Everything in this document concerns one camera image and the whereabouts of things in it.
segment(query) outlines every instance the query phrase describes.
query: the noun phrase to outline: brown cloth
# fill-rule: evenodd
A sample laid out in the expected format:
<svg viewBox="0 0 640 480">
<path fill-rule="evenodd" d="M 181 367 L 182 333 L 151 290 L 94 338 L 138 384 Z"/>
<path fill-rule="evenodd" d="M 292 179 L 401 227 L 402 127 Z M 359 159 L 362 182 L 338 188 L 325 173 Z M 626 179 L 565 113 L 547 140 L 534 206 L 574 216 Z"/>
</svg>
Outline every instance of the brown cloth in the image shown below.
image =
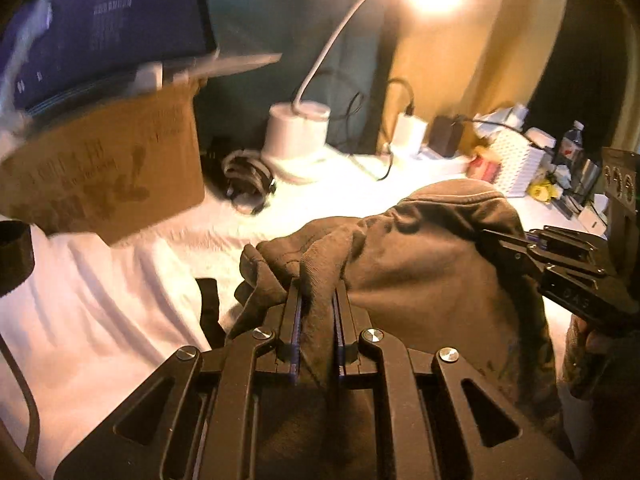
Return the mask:
<svg viewBox="0 0 640 480">
<path fill-rule="evenodd" d="M 480 181 L 421 189 L 383 214 L 326 218 L 257 248 L 246 246 L 231 337 L 259 326 L 300 278 L 302 322 L 295 388 L 263 397 L 258 478 L 375 478 L 371 398 L 335 394 L 331 299 L 344 279 L 376 328 L 425 352 L 451 346 L 537 426 L 566 444 L 542 298 L 505 280 L 477 250 L 482 229 L 522 234 L 516 211 Z"/>
</svg>

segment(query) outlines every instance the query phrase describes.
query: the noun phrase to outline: cardboard box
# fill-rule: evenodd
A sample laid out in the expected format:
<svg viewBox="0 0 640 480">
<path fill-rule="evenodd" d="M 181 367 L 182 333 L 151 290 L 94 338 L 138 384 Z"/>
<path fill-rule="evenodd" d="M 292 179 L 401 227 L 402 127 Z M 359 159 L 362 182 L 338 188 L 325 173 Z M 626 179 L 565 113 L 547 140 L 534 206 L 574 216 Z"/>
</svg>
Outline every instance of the cardboard box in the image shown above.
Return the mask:
<svg viewBox="0 0 640 480">
<path fill-rule="evenodd" d="M 113 244 L 199 204 L 198 86 L 102 104 L 39 134 L 0 164 L 0 214 Z"/>
</svg>

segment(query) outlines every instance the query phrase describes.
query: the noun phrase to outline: black strap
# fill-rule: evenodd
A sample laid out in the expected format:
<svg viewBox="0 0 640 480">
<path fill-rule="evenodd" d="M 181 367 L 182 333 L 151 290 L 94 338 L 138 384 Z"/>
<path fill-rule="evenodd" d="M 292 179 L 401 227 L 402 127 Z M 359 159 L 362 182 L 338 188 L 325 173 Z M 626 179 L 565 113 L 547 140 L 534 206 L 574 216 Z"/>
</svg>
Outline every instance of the black strap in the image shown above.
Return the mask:
<svg viewBox="0 0 640 480">
<path fill-rule="evenodd" d="M 0 222 L 0 298 L 31 276 L 34 266 L 29 225 Z"/>
<path fill-rule="evenodd" d="M 220 318 L 218 282 L 212 278 L 197 278 L 196 283 L 202 297 L 200 328 L 212 349 L 222 348 L 225 345 L 226 333 L 218 322 Z"/>
</svg>

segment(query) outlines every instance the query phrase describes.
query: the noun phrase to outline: water bottle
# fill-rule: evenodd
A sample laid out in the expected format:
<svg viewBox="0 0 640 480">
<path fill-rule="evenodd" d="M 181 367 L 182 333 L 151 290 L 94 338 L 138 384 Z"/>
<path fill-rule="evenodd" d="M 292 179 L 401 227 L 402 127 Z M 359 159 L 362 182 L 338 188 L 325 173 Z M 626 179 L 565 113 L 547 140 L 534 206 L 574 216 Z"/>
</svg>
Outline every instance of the water bottle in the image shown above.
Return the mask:
<svg viewBox="0 0 640 480">
<path fill-rule="evenodd" d="M 578 154 L 582 151 L 583 130 L 584 124 L 574 121 L 574 127 L 564 134 L 554 160 L 556 166 L 563 164 L 571 170 Z"/>
</svg>

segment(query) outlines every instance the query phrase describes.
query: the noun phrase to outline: metal screw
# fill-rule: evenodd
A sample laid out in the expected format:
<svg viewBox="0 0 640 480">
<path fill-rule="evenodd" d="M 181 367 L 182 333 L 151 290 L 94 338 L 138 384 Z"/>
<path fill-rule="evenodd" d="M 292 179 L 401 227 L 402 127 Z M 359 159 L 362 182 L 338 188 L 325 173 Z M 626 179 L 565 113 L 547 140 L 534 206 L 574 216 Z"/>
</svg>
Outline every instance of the metal screw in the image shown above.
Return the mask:
<svg viewBox="0 0 640 480">
<path fill-rule="evenodd" d="M 382 338 L 385 334 L 382 330 L 378 330 L 377 328 L 367 328 L 362 331 L 362 337 L 369 341 L 370 343 L 379 343 L 382 341 Z"/>
<path fill-rule="evenodd" d="M 271 336 L 273 336 L 273 332 L 265 326 L 254 329 L 254 339 L 258 341 L 267 341 Z"/>
<path fill-rule="evenodd" d="M 195 346 L 183 346 L 175 352 L 175 356 L 180 361 L 191 361 L 196 355 L 198 355 L 198 349 Z"/>
<path fill-rule="evenodd" d="M 460 353 L 455 348 L 443 348 L 438 355 L 446 363 L 455 363 L 460 358 Z"/>
</svg>

